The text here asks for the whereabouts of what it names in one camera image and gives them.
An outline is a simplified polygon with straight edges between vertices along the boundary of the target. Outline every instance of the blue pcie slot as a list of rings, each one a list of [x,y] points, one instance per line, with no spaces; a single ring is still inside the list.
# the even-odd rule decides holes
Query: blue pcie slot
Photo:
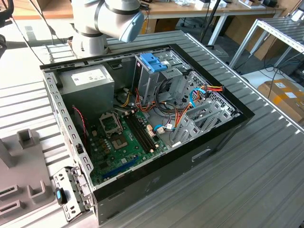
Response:
[[[118,168],[116,168],[116,169],[114,169],[112,171],[107,172],[106,174],[103,175],[103,178],[108,178],[108,177],[116,176],[118,173],[120,173],[120,171],[133,166],[138,159],[139,159],[139,157],[136,157],[132,161],[129,161],[126,164],[123,164],[122,166],[119,166]]]

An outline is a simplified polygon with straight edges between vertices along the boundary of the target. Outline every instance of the blue wire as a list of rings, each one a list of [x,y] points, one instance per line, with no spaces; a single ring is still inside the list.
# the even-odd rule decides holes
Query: blue wire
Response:
[[[175,129],[175,127],[173,127],[173,128],[168,128],[168,127],[166,127],[166,126],[156,125],[156,126],[154,127],[154,131],[156,131],[156,130],[157,130],[158,128],[160,128],[160,127],[167,128],[167,129],[170,129],[170,130],[174,130],[174,129]]]
[[[162,127],[162,125],[156,125],[156,126],[154,127],[154,131],[156,131],[157,128],[160,128],[160,127]]]
[[[194,88],[194,89],[192,89],[192,91],[190,92],[190,102],[191,102],[191,104],[192,104],[193,107],[195,107],[195,104],[194,104],[193,99],[192,99],[192,93],[193,93],[195,90],[201,91],[203,94],[206,93],[206,91],[205,91],[205,90],[202,90],[201,88]]]

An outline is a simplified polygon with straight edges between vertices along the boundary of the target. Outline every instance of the green motherboard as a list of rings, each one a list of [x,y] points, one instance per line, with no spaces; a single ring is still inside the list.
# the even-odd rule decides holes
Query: green motherboard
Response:
[[[88,146],[94,166],[90,174],[93,185],[100,184],[167,150],[157,136],[148,135],[146,125],[149,123],[142,112],[117,116],[117,120],[122,128],[119,133],[106,136],[105,129],[108,131],[116,127],[113,118],[103,120],[104,128],[98,122],[89,131]],[[154,150],[147,149],[145,142],[148,139],[153,143]]]

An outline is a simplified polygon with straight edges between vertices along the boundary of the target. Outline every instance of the wooden desk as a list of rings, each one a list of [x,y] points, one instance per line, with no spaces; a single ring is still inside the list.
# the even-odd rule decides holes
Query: wooden desk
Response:
[[[208,44],[213,45],[215,43],[216,38],[218,37],[219,32],[222,29],[227,16],[274,14],[274,18],[276,18],[279,17],[283,10],[284,8],[277,8],[276,10],[274,10],[273,8],[269,7],[267,7],[266,9],[258,10],[250,9],[238,3],[237,0],[234,0],[234,2],[228,4],[226,8],[218,8],[218,10],[216,11],[215,16],[220,16],[220,19],[218,20],[216,28],[214,29],[214,32]],[[43,13],[47,19],[73,18],[72,6],[69,0],[52,0],[43,10]],[[206,13],[207,8],[199,10],[194,7],[194,4],[190,4],[189,6],[179,6],[174,2],[154,2],[150,4],[149,32],[154,32],[156,19],[204,17],[206,16]],[[15,8],[14,18],[22,20],[40,19],[40,17],[35,11],[20,8]]]

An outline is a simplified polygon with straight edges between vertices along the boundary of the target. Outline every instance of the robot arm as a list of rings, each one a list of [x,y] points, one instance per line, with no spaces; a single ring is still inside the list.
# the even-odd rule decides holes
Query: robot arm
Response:
[[[106,34],[132,42],[144,16],[138,0],[72,0],[75,35],[72,48],[78,57],[107,53]]]

